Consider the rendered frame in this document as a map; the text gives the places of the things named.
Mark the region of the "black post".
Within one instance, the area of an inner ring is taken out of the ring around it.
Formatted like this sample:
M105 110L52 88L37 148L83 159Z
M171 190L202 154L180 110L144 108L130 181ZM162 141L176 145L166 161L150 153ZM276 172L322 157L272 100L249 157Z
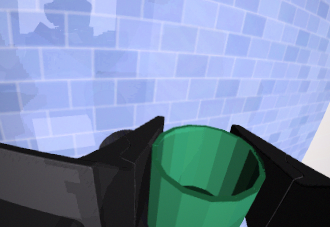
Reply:
M116 140L121 139L122 136L129 134L130 131L133 130L120 130L117 132L114 132L114 134L109 135L108 138L106 138L105 140L102 140L102 142L100 143L100 146L98 146L98 148L104 147L106 146L106 144L112 144L114 142L116 142ZM140 221L138 221L138 227L148 227L148 208L149 208L149 195L148 195L148 199L146 199L146 204L144 207L144 211L142 211L142 215L141 215L141 219Z

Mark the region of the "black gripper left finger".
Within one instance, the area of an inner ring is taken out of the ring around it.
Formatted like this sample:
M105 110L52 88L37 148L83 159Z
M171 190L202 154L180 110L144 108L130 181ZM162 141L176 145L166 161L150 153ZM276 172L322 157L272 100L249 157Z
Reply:
M149 195L157 115L80 158L0 143L0 199L81 221L84 227L138 227Z

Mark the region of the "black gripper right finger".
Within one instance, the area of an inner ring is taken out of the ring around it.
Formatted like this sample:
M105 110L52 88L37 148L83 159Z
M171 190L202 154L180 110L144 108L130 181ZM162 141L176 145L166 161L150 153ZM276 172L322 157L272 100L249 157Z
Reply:
M330 227L330 178L233 124L265 163L266 179L245 216L247 227Z

